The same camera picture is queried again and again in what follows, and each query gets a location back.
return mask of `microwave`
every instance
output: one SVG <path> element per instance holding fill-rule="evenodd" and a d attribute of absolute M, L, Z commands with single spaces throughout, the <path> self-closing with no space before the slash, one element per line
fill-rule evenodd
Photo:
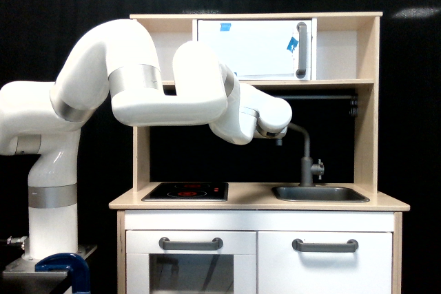
<path fill-rule="evenodd" d="M 256 294 L 256 232 L 126 232 L 127 294 Z"/>
<path fill-rule="evenodd" d="M 197 20 L 193 38 L 240 80 L 314 80 L 316 19 Z"/>

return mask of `drawer handle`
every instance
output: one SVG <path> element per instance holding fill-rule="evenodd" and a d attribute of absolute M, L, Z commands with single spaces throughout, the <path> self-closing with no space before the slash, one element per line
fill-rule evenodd
<path fill-rule="evenodd" d="M 296 71 L 297 78 L 303 78 L 306 75 L 307 62 L 307 27 L 306 23 L 300 22 L 297 25 L 298 30 L 298 69 Z"/>
<path fill-rule="evenodd" d="M 159 246 L 164 251 L 217 251 L 222 248 L 223 241 L 220 238 L 214 238 L 211 242 L 170 241 L 163 237 L 159 239 Z"/>
<path fill-rule="evenodd" d="M 295 251 L 311 253 L 355 253 L 358 248 L 357 240 L 350 239 L 346 244 L 304 244 L 302 240 L 292 242 Z"/>

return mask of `oven window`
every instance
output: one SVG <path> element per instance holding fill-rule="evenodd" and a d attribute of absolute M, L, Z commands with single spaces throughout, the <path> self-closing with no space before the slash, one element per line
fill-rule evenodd
<path fill-rule="evenodd" d="M 233 293 L 233 259 L 233 255 L 150 254 L 150 293 Z"/>

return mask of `toy kitchen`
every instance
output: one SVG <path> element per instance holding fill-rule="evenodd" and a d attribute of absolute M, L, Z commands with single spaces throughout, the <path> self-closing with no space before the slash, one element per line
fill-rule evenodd
<path fill-rule="evenodd" d="M 282 143 L 285 135 L 296 137 L 302 155 L 291 166 L 299 177 L 294 182 L 162 178 L 155 175 L 156 128 L 134 126 L 133 188 L 110 203 L 117 212 L 119 294 L 401 293 L 402 213 L 410 206 L 378 191 L 381 15 L 131 16 L 152 35 L 166 91 L 176 86 L 179 94 L 172 58 L 182 44 L 196 40 L 222 59 L 230 56 L 228 66 L 240 84 L 257 94 L 311 98 L 349 90 L 358 99 L 352 135 L 346 137 L 352 144 L 347 182 L 318 179 L 333 165 L 326 157 L 312 160 L 311 128 L 294 120 L 283 132 L 258 132 Z M 272 52 L 282 32 L 290 36 L 283 41 L 286 52 L 267 67 L 273 55 L 259 49 L 258 41 Z M 253 56 L 252 65 L 241 67 L 232 38 Z M 173 165 L 169 171 L 175 172 Z"/>

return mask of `faucet handle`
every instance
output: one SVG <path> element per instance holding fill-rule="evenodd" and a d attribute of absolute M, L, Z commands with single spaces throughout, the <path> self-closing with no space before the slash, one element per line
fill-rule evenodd
<path fill-rule="evenodd" d="M 318 163 L 315 165 L 312 165 L 311 172 L 313 175 L 318 175 L 318 179 L 321 180 L 322 176 L 325 174 L 325 165 L 321 161 L 321 159 L 318 159 Z"/>

